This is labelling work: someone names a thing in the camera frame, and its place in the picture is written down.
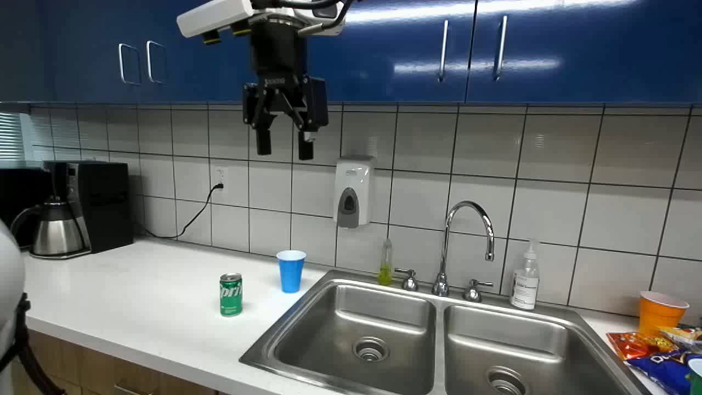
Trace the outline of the steel coffee carafe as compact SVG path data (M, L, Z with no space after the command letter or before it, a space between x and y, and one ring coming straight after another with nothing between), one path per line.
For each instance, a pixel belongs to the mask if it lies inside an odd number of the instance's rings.
M70 205L58 196L50 196L44 203L24 209L13 218L9 230L16 240L19 228L29 217L38 217L29 246L31 257L62 260L90 253Z

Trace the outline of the window blinds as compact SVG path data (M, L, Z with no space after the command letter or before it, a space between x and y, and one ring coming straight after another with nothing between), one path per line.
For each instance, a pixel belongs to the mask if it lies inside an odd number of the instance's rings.
M20 115L0 112L0 161L24 161L25 156Z

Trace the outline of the steel double sink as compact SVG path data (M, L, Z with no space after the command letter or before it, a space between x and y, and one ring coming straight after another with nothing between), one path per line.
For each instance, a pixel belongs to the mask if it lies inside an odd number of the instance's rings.
M652 395L576 312L332 270L241 357L344 395Z

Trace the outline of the orange plastic cup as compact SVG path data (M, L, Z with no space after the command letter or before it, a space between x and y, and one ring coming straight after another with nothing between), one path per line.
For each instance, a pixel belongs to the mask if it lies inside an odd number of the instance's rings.
M639 332L657 335L660 327L675 327L690 304L681 298L654 291L640 292Z

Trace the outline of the chrome tap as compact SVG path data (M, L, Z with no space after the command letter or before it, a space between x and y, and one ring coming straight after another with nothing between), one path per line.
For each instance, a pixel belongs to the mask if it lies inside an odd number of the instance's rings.
M487 262L493 262L495 258L495 235L494 227L492 221L489 218L488 213L485 209L474 201L462 200L457 202L451 209L448 210L447 215L444 220L444 232L443 241L441 248L441 255L439 261L439 272L437 273L436 279L432 284L432 294L437 297L448 297L450 290L448 284L448 274L447 274L447 262L449 254L449 239L451 224L453 222L454 216L459 210L469 207L473 209L481 218L485 229L486 237L486 250L485 250L485 260Z

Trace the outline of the pale snack bag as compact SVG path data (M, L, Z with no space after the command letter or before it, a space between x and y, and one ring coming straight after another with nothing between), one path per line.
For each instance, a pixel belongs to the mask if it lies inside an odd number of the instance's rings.
M661 335L676 343L679 347L689 348L689 350L699 350L702 352L702 328L690 325L678 327L659 326Z

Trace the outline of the clear pump bottle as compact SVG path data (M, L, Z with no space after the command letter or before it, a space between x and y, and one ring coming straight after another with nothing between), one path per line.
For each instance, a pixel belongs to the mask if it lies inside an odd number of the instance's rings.
M526 311L536 308L537 291L539 290L540 275L537 263L538 240L529 240L529 247L523 253L519 267L512 272L512 293L509 302L512 307Z

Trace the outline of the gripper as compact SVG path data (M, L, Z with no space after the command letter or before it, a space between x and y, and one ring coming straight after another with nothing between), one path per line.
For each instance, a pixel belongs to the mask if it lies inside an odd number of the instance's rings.
M307 76L307 43L299 37L295 21L256 21L251 25L251 65L257 83L242 90L242 119L256 133L258 155L271 155L270 127L274 92L281 88L284 112L298 130L298 159L314 159L314 142L321 127L329 124L326 84Z

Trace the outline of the blue chip bag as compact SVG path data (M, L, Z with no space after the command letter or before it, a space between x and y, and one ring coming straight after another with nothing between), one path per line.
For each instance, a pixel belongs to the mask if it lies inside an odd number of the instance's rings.
M668 395L690 395L689 362L695 360L702 362L702 353L679 349L674 352L659 352L647 357L631 358L627 362L656 382Z

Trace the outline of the chrome tap lever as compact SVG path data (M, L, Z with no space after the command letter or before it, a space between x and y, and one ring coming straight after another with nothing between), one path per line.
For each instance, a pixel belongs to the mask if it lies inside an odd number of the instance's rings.
M467 287L463 292L463 299L467 302L472 303L482 303L483 296L481 287L494 287L494 283L489 281L479 281L477 279L471 279L467 283Z
M401 288L406 291L416 292L419 290L419 285L416 280L416 271L413 268L395 268L395 273L405 275L402 280Z

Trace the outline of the white wall soap dispenser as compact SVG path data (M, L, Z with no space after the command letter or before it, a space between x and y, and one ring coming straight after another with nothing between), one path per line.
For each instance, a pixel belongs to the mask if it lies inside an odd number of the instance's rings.
M375 188L375 157L339 157L335 172L333 219L340 228L358 228L371 222Z

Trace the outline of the black microwave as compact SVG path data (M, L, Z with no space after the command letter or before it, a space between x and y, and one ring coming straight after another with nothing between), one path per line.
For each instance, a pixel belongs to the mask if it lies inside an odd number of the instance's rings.
M42 250L37 243L50 222L51 197L51 175L43 168L0 167L0 220L21 250Z

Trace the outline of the green dish soap bottle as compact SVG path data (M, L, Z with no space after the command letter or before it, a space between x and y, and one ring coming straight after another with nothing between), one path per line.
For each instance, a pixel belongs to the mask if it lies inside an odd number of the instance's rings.
M377 283L383 286L393 284L393 243L386 238L381 248L380 267L377 275Z

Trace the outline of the blue plastic cup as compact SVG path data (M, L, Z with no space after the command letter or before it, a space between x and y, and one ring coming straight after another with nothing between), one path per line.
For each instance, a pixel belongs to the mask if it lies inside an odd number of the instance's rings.
M299 250L285 250L276 254L283 292L293 294L300 290L306 257L306 253Z

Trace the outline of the orange chip bag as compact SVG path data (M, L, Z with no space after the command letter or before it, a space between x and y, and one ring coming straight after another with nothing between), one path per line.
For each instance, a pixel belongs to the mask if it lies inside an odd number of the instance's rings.
M649 357L653 353L669 353L679 349L678 345L661 335L610 332L606 336L618 357L625 362L633 358Z

